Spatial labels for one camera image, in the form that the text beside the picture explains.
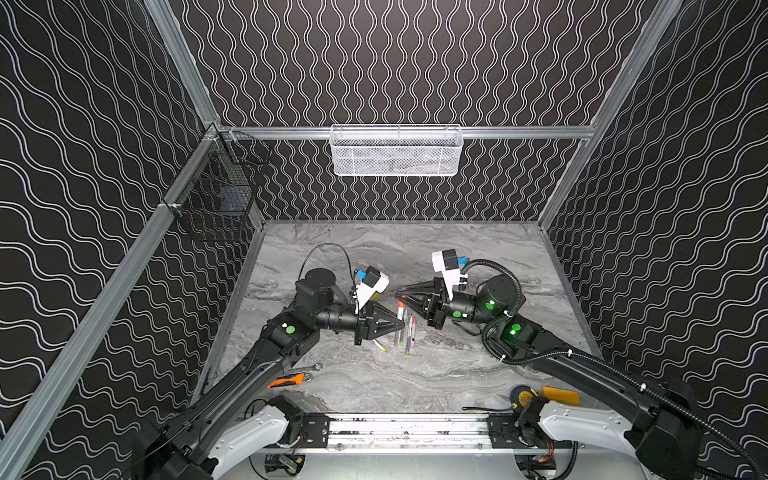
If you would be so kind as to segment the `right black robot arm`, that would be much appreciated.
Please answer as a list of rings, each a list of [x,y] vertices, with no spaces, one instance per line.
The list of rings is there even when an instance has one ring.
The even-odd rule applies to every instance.
[[[767,474],[744,446],[706,420],[693,391],[682,381],[657,383],[575,348],[525,318],[517,277],[487,259],[464,261],[430,281],[400,287],[396,296],[436,328],[447,320],[479,324],[486,351],[509,366],[530,366],[565,381],[625,418],[620,438],[630,454],[664,479],[692,479],[722,473],[700,464],[705,435],[710,434],[742,457],[754,479]]]

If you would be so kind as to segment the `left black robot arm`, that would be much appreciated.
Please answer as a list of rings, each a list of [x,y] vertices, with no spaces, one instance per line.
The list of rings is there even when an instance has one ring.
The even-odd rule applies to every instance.
[[[368,267],[354,274],[354,294],[347,297],[332,271],[308,271],[291,303],[221,381],[170,420],[144,423],[122,478],[219,479],[265,446],[294,449],[307,441],[302,411],[279,400],[241,423],[234,420],[318,343],[322,330],[350,331],[361,344],[403,329],[397,314],[374,299],[388,284],[387,275]]]

